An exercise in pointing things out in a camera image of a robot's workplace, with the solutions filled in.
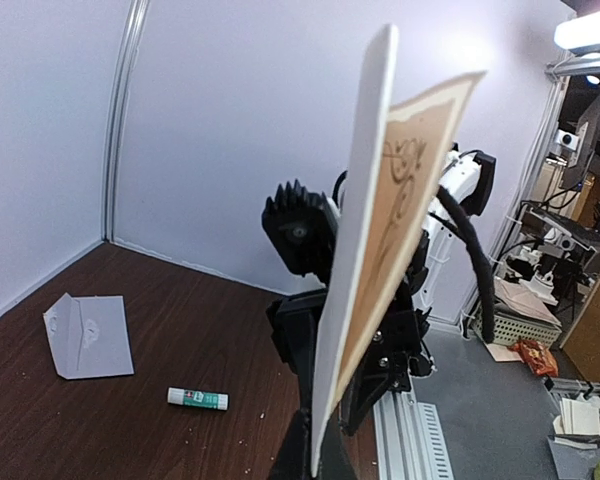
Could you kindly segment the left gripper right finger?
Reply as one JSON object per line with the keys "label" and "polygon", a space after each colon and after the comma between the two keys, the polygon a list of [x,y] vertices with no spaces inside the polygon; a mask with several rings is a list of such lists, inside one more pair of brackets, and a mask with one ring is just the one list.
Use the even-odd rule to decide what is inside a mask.
{"label": "left gripper right finger", "polygon": [[321,446],[318,479],[356,480],[357,476],[342,440],[338,412],[335,411],[328,423]]}

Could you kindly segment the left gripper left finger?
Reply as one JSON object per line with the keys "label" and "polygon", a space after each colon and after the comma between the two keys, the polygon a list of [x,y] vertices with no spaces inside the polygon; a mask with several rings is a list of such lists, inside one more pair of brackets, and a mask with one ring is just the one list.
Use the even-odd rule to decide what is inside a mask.
{"label": "left gripper left finger", "polygon": [[269,472],[269,480],[311,479],[311,411],[298,409]]}

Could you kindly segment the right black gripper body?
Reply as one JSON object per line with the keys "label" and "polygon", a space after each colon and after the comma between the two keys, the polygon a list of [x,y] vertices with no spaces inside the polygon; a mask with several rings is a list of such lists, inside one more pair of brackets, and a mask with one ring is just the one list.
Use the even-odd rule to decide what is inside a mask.
{"label": "right black gripper body", "polygon": [[[306,413],[311,410],[317,327],[326,295],[319,289],[283,297],[266,310],[273,343],[297,376],[300,409]],[[398,293],[340,401],[339,424],[345,434],[356,433],[386,392],[409,392],[412,377],[430,374],[430,352],[424,343],[428,330],[427,315],[413,308],[406,293]]]}

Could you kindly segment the white letter sheet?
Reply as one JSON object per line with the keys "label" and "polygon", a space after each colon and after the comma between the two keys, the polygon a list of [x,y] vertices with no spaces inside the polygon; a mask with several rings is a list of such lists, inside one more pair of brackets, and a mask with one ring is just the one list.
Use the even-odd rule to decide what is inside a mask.
{"label": "white letter sheet", "polygon": [[485,75],[456,76],[392,107],[398,46],[398,27],[383,26],[366,48],[361,70],[344,206],[317,330],[313,475],[328,421],[406,273],[446,153]]}

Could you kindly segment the grey envelope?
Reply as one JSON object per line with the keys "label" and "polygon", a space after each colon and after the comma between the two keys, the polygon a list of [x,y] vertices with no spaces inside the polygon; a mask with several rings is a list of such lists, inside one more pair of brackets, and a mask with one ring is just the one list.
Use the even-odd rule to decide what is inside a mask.
{"label": "grey envelope", "polygon": [[127,376],[134,364],[121,296],[66,293],[43,314],[56,373],[65,380]]}

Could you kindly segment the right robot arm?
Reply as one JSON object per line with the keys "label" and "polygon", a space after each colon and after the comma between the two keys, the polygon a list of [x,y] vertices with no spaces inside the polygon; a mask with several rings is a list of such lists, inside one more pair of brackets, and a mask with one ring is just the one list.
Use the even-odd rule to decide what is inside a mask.
{"label": "right robot arm", "polygon": [[[325,194],[310,193],[299,182],[288,183],[267,198],[262,226],[291,273],[314,274],[328,285],[335,253],[336,213],[336,204]],[[429,224],[422,230],[405,277],[342,400],[339,423],[348,436],[357,432],[384,393],[408,391],[411,377],[423,377],[433,370],[424,342],[431,308],[422,297],[433,290],[435,247],[462,233],[447,203],[434,201],[426,219]],[[280,358],[299,379],[303,409],[310,407],[310,369],[326,296],[322,287],[276,300],[266,311]]]}

